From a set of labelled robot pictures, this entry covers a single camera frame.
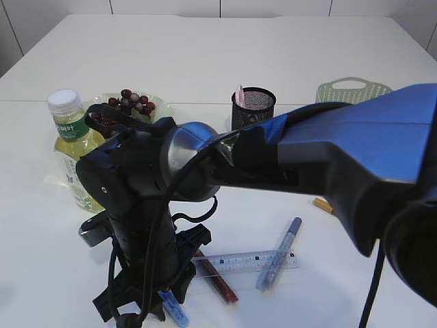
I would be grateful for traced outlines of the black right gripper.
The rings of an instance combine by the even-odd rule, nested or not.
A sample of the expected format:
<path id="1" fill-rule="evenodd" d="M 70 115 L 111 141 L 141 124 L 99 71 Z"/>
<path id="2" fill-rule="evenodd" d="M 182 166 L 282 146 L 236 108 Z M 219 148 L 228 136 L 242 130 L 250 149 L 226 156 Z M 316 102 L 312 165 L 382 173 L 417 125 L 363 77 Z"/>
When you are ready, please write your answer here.
<path id="1" fill-rule="evenodd" d="M 165 321 L 158 292 L 171 291 L 183 304 L 196 274 L 192 257 L 211 240 L 201 218 L 195 227 L 178 232 L 166 193 L 173 201 L 202 202 L 212 195 L 209 160 L 202 160 L 175 189 L 184 166 L 212 141 L 212 129 L 202 122 L 178 125 L 162 118 L 144 128 L 117 130 L 114 137 L 82 156 L 76 166 L 79 180 L 106 211 L 113 251 L 122 269 L 108 275 L 107 288 L 93 300 L 104 322 L 141 323 L 139 314 L 121 314 L 129 303 L 155 301 L 155 316 Z"/>

